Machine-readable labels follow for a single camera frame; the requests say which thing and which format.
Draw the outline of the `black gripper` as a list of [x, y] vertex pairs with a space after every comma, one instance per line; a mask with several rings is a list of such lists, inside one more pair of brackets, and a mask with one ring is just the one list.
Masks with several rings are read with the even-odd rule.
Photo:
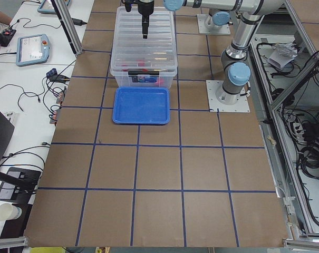
[[154, 11], [154, 0], [138, 0], [138, 12], [142, 15], [142, 36], [148, 38], [149, 16]]

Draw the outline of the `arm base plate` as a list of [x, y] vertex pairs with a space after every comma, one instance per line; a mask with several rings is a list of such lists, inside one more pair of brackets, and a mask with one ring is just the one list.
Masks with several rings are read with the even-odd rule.
[[228, 94], [223, 90], [222, 80], [207, 80], [206, 89], [210, 112], [229, 113], [249, 113], [248, 97], [250, 93], [250, 83], [248, 89], [242, 86], [239, 94]]
[[197, 21], [199, 34], [219, 36], [229, 36], [231, 34], [228, 24], [222, 26], [215, 25], [208, 14], [198, 14]]

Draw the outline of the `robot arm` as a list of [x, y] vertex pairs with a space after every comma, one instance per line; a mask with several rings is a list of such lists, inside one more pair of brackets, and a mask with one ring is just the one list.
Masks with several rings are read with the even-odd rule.
[[243, 62], [247, 48], [261, 19], [282, 6], [283, 1], [164, 1], [169, 11], [177, 11], [183, 6], [241, 12], [241, 18], [231, 44], [223, 51], [221, 62], [225, 80], [216, 91], [216, 98], [226, 105], [234, 105], [242, 88], [249, 81], [251, 70]]

